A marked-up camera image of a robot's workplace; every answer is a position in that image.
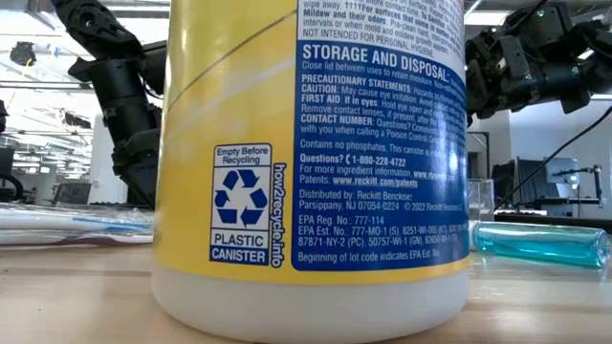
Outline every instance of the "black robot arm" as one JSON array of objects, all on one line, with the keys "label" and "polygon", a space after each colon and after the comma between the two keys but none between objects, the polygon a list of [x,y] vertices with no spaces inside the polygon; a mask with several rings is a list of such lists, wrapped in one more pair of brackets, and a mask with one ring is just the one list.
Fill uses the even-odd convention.
[{"label": "black robot arm", "polygon": [[94,58],[78,58],[68,73],[91,81],[115,149],[115,173],[155,206],[162,110],[149,103],[146,85],[164,91],[165,41],[141,45],[96,0],[52,0],[70,36]]},{"label": "black robot arm", "polygon": [[[115,173],[153,207],[161,110],[147,101],[145,87],[163,93],[165,42],[142,46],[96,0],[52,3],[70,36],[96,59],[78,59],[69,74],[94,85],[115,143]],[[564,3],[545,3],[516,11],[500,30],[467,42],[469,123],[474,113],[489,118],[553,100],[569,113],[612,85],[609,28],[600,21],[574,26]],[[587,48],[593,54],[580,60]]]},{"label": "black robot arm", "polygon": [[[502,28],[466,43],[468,120],[560,100],[571,113],[612,86],[612,32],[601,21],[573,25],[562,2],[515,11]],[[585,59],[579,57],[590,49]]]}]

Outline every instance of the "blue bottle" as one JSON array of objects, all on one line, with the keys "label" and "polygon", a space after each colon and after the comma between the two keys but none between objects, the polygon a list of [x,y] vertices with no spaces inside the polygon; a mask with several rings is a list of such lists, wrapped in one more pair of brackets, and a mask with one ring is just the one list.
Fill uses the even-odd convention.
[{"label": "blue bottle", "polygon": [[597,228],[470,222],[470,231],[484,253],[599,268],[610,254],[608,236]]}]

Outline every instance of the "table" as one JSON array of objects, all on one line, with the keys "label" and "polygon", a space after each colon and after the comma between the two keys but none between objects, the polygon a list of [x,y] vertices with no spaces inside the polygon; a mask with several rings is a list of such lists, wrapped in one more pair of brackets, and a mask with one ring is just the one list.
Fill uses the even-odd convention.
[{"label": "table", "polygon": [[[612,266],[471,257],[460,315],[386,344],[612,343]],[[2,250],[0,342],[240,343],[167,315],[153,299],[150,267],[150,247]]]}]

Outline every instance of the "white plastic container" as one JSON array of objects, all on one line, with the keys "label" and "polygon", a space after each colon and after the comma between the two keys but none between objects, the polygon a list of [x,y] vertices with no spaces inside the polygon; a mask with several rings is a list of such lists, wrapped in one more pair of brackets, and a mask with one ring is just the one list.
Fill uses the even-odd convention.
[{"label": "white plastic container", "polygon": [[461,3],[237,3],[172,3],[160,305],[267,343],[451,319],[468,295]]}]

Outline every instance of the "recycling logo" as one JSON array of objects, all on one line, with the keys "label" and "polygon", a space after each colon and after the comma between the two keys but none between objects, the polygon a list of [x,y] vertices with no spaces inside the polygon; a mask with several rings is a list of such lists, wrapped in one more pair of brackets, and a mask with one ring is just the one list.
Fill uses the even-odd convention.
[{"label": "recycling logo", "polygon": [[221,187],[215,188],[214,205],[223,224],[246,227],[259,222],[268,197],[252,169],[230,169]]}]

